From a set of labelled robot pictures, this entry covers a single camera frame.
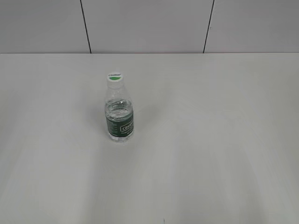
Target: brand logo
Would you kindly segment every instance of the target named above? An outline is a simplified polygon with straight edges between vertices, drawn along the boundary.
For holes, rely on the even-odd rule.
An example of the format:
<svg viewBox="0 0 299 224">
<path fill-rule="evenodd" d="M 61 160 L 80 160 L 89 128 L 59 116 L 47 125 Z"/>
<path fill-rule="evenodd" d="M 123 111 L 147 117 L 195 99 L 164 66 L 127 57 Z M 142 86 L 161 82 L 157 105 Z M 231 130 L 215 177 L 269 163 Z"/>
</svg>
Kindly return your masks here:
<svg viewBox="0 0 299 224">
<path fill-rule="evenodd" d="M 121 126 L 121 132 L 127 132 L 133 128 L 133 121 Z"/>
<path fill-rule="evenodd" d="M 108 75 L 109 77 L 110 76 L 120 76 L 120 74 L 110 74 L 110 75 Z"/>
</svg>

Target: bottle base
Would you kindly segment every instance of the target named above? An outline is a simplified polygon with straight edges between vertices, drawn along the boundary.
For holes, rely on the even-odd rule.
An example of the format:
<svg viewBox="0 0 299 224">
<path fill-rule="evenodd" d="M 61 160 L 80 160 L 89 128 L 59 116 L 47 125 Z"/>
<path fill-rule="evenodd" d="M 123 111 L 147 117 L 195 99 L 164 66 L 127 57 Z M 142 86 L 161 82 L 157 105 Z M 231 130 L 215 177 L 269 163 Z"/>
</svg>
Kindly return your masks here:
<svg viewBox="0 0 299 224">
<path fill-rule="evenodd" d="M 132 133 L 129 134 L 127 137 L 115 137 L 115 136 L 111 135 L 111 134 L 108 132 L 110 139 L 111 139 L 112 141 L 114 141 L 114 142 L 118 142 L 118 143 L 122 143 L 122 142 L 126 142 L 126 141 L 128 141 L 128 140 L 132 137 L 133 133 L 134 133 L 134 130 L 133 130 Z"/>
</svg>

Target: plastic bottle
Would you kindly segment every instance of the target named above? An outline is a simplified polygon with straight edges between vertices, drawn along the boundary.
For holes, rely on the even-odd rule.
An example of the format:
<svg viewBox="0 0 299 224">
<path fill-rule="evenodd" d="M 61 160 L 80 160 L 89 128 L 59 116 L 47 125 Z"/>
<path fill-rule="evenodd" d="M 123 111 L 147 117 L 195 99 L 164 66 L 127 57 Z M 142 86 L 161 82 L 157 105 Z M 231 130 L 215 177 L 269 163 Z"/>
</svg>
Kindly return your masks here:
<svg viewBox="0 0 299 224">
<path fill-rule="evenodd" d="M 134 132 L 133 105 L 120 72 L 107 77 L 105 115 L 110 138 L 116 142 L 127 141 Z"/>
</svg>

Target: white table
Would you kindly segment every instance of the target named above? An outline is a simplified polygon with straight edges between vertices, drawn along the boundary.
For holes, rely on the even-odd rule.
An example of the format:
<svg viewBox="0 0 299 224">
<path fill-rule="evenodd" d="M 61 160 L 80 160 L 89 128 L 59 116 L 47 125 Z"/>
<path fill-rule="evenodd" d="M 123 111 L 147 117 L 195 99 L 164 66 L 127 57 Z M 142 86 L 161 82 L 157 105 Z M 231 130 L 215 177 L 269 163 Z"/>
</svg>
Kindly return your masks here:
<svg viewBox="0 0 299 224">
<path fill-rule="evenodd" d="M 299 223 L 299 54 L 0 55 L 0 223 L 163 222 Z"/>
</svg>

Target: green logo on cap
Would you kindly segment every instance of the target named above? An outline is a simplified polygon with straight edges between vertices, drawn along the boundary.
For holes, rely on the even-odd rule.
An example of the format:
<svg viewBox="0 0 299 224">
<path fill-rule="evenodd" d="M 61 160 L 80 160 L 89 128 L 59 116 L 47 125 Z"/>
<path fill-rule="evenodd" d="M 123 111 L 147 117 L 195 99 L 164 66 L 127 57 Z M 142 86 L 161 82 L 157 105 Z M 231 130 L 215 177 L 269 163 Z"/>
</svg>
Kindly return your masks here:
<svg viewBox="0 0 299 224">
<path fill-rule="evenodd" d="M 121 77 L 109 77 L 111 80 L 118 80 L 120 79 Z"/>
</svg>

